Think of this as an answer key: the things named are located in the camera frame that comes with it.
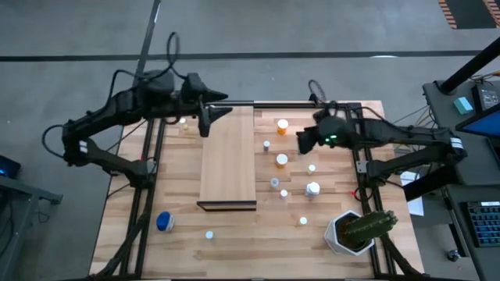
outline plant pot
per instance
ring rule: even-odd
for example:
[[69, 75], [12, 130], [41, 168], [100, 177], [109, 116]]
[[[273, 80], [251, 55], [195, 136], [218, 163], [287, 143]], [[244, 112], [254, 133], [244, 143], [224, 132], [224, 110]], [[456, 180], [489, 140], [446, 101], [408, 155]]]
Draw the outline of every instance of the plant pot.
[[358, 256], [364, 253], [370, 247], [372, 247], [375, 244], [375, 242], [373, 241], [373, 239], [368, 240], [365, 243], [360, 244], [356, 249], [351, 249], [349, 247], [342, 245], [338, 241], [338, 235], [337, 235], [338, 223], [339, 221], [342, 221], [343, 219], [346, 219], [348, 217], [360, 218], [361, 215], [354, 211], [347, 211], [344, 214], [339, 215], [336, 219], [331, 220], [330, 224], [328, 224], [327, 231], [325, 232], [325, 241], [327, 242], [330, 249], [337, 254], [351, 254]]

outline blue screen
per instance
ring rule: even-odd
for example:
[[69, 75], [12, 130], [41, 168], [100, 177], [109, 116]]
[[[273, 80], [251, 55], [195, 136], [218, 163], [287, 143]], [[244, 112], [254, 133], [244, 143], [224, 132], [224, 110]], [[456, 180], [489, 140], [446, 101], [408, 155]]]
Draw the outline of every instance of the blue screen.
[[493, 112], [490, 115], [465, 126], [464, 129], [476, 133], [485, 133], [491, 136], [500, 137], [500, 111]]

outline computer monitor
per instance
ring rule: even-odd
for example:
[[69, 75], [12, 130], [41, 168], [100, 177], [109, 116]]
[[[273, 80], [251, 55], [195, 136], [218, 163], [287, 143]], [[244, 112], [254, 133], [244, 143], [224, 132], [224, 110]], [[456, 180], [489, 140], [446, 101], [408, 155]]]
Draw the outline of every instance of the computer monitor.
[[481, 136], [500, 138], [500, 104], [476, 114], [458, 124], [456, 130]]

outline keyboard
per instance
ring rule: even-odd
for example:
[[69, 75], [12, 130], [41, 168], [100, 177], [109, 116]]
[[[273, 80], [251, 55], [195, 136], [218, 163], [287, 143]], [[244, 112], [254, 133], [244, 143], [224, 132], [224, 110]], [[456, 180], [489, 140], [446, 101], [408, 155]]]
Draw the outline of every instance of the keyboard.
[[500, 201], [465, 202], [476, 247], [500, 247]]

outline white pot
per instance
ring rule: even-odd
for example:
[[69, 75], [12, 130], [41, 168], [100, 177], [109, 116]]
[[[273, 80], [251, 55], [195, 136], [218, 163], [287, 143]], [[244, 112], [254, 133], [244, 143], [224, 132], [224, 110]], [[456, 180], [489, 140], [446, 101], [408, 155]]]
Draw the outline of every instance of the white pot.
[[328, 246], [330, 246], [330, 249], [332, 249], [332, 251], [334, 251], [337, 254], [351, 254], [351, 255], [358, 256], [358, 255], [364, 253], [369, 248], [371, 248], [375, 244], [375, 242], [372, 239], [372, 240], [370, 240], [369, 243], [366, 243], [365, 247], [363, 247], [362, 249], [357, 250], [357, 251], [353, 251], [353, 250], [343, 246], [342, 244], [338, 243], [337, 230], [336, 230], [335, 225], [339, 219], [345, 217], [346, 215], [355, 215], [358, 218], [361, 217], [360, 214], [358, 214], [354, 211], [347, 211], [344, 214], [339, 215], [336, 219], [332, 219], [330, 221], [330, 224], [328, 224], [327, 231], [325, 232], [325, 241], [327, 242]]

